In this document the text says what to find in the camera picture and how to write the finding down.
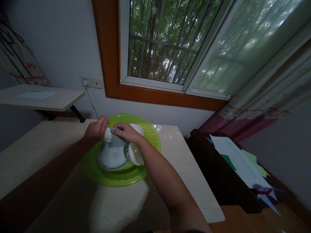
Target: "wooden window frame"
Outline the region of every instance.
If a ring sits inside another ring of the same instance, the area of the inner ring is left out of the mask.
[[[106,97],[218,111],[227,101],[120,84],[119,0],[92,0]]]

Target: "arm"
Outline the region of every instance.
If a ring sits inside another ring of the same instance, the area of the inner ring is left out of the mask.
[[[140,150],[149,176],[168,208],[172,231],[211,232],[189,190],[165,157],[130,125],[117,123],[114,127],[123,131],[112,130],[111,133],[133,142]]]
[[[1,199],[1,228],[24,232],[52,200],[76,164],[104,138],[108,123],[103,116],[91,122],[82,139]]]

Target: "hand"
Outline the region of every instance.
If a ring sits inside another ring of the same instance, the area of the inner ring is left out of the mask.
[[[96,122],[91,122],[88,125],[83,138],[95,144],[102,141],[108,124],[108,118],[101,116]]]
[[[141,139],[143,139],[144,137],[142,135],[140,135],[132,126],[130,126],[129,124],[125,124],[125,123],[117,123],[115,126],[115,128],[119,128],[122,129],[121,130],[111,130],[111,133],[118,135],[122,138],[124,138],[125,140],[129,141],[129,142],[133,142],[133,143],[138,143]]]

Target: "dark wooden cabinet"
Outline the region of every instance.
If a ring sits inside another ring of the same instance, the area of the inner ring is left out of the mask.
[[[209,134],[198,129],[194,129],[190,134],[187,144],[218,203],[239,205],[246,213],[261,212],[258,198],[209,142]],[[228,137],[225,133],[211,135]]]

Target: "wall socket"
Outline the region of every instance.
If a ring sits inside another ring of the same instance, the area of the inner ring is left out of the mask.
[[[90,77],[80,76],[80,81],[81,81],[82,86],[93,87]]]
[[[91,83],[92,83],[93,88],[103,89],[103,84],[101,82],[101,79],[91,78]]]
[[[82,86],[103,89],[103,84],[101,82],[101,79],[90,78],[86,76],[80,76],[79,78],[80,78]]]

